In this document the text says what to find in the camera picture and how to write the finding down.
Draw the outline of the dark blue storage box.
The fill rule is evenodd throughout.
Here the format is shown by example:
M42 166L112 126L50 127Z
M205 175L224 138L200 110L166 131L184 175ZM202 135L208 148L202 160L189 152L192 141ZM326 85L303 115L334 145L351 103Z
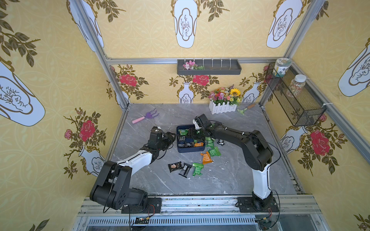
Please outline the dark blue storage box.
M180 136L178 130L188 129L187 136ZM201 152L205 150L205 135L201 130L196 130L195 125L180 125L176 128L176 147L179 153ZM194 143L203 142L203 147L194 147Z

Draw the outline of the black cookie packet with picture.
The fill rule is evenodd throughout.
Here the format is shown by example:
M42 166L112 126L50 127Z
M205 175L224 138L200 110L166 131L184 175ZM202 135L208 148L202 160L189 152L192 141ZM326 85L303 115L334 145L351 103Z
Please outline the black cookie packet with picture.
M172 173L176 170L181 170L183 168L182 167L182 162L179 161L179 162L176 162L176 163L168 164L168 168L169 168L170 173Z

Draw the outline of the black cookie packet barcode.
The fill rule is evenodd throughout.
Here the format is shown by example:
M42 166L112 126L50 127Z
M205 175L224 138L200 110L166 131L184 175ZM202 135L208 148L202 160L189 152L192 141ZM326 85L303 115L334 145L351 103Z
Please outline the black cookie packet barcode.
M192 168L191 164L184 163L184 166L181 169L179 175L184 177L184 178L187 178L191 168Z

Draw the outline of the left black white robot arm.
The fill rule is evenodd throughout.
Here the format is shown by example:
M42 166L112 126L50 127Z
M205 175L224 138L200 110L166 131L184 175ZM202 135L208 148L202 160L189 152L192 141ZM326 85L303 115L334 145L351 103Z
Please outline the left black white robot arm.
M147 192L130 188L131 177L143 167L159 158L176 140L176 134L163 132L160 127L151 129L149 140L131 157L119 161L106 161L90 192L90 200L114 210L136 209L145 211L148 205Z

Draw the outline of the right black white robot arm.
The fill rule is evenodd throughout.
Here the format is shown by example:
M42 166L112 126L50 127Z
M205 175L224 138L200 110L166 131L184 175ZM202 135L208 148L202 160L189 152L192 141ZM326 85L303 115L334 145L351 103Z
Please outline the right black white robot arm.
M243 132L227 127L220 122L212 123L204 114L196 117L193 124L207 137L230 142L242 149L245 161L252 169L253 208L256 211L268 209L274 199L269 185L269 167L272 162L273 150L260 131Z

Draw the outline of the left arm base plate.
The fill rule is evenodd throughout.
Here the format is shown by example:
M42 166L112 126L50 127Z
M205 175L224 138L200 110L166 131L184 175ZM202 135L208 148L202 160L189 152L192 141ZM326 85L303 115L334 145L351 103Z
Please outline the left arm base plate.
M148 213L157 214L161 212L162 199L160 197L149 197L141 202L139 205L129 205L125 207L127 211L134 214Z

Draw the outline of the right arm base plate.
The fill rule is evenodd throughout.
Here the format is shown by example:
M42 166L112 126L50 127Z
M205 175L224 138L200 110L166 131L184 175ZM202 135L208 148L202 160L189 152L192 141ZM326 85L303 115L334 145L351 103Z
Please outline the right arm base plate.
M235 206L241 213L279 212L279 206L274 197L260 199L259 197L238 197Z

